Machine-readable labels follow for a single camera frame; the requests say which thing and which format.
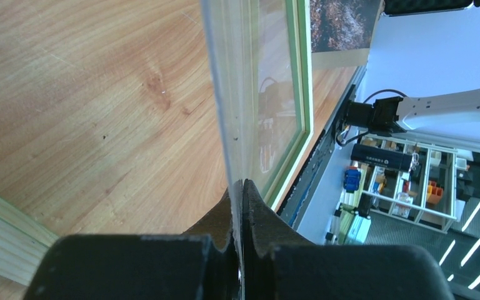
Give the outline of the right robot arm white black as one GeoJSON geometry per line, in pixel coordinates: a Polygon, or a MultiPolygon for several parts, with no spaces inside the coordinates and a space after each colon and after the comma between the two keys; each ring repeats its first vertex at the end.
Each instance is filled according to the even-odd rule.
{"type": "Polygon", "coordinates": [[[429,126],[480,122],[480,88],[431,97],[389,97],[373,104],[351,102],[343,122],[384,137],[429,126]]]}

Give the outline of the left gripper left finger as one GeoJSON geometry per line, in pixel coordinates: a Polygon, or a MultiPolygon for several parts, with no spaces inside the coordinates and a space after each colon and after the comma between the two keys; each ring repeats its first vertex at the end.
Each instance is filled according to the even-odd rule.
{"type": "Polygon", "coordinates": [[[44,255],[25,299],[237,299],[231,200],[181,234],[73,234],[44,255]]]}

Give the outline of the clear acrylic sheet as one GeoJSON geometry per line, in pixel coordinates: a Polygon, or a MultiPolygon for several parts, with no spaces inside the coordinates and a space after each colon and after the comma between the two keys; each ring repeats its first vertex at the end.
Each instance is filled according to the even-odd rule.
{"type": "Polygon", "coordinates": [[[202,1],[243,299],[242,191],[283,196],[312,127],[306,1],[202,1]]]}

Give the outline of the wooden picture frame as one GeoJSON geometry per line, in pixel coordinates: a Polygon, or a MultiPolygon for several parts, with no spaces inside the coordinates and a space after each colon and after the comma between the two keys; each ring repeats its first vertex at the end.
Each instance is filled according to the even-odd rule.
{"type": "Polygon", "coordinates": [[[0,276],[57,238],[275,207],[308,140],[302,1],[0,1],[0,276]]]}

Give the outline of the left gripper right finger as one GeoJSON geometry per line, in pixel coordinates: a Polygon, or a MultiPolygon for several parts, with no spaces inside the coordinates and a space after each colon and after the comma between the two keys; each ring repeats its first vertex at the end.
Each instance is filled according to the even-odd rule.
{"type": "Polygon", "coordinates": [[[434,258],[404,245],[322,246],[242,185],[243,299],[452,299],[434,258]]]}

